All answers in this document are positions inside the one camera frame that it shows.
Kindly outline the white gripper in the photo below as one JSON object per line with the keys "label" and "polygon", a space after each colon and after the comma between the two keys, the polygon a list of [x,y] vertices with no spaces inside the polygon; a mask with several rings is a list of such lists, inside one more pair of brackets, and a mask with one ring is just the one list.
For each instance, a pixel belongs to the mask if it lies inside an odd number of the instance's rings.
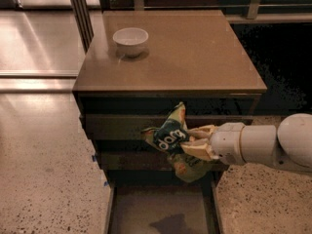
{"label": "white gripper", "polygon": [[225,165],[244,165],[240,138],[243,123],[225,123],[219,127],[205,125],[187,132],[196,139],[180,144],[183,151],[204,161],[219,160]]}

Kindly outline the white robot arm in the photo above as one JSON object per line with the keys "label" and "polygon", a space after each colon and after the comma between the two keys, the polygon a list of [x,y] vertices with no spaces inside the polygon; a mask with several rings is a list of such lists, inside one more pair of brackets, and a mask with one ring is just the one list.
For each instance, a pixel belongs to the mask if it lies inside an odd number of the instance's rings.
{"label": "white robot arm", "polygon": [[180,146],[189,155],[225,165],[261,164],[272,169],[312,173],[312,115],[286,117],[279,126],[225,123],[187,132],[190,140]]}

